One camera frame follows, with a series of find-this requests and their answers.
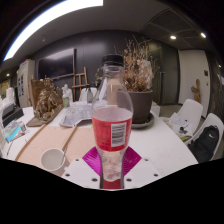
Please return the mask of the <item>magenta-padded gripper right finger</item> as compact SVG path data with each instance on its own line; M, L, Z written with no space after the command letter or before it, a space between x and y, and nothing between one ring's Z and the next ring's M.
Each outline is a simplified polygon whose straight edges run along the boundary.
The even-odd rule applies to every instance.
M128 147L123 158L123 186L125 189L143 187L162 177L148 157L141 157Z

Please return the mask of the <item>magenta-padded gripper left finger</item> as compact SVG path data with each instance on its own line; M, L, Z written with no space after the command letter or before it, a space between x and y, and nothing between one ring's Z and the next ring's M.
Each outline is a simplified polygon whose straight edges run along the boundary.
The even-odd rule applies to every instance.
M84 188L99 189L101 184L101 159L95 147L82 158L75 158L62 177Z

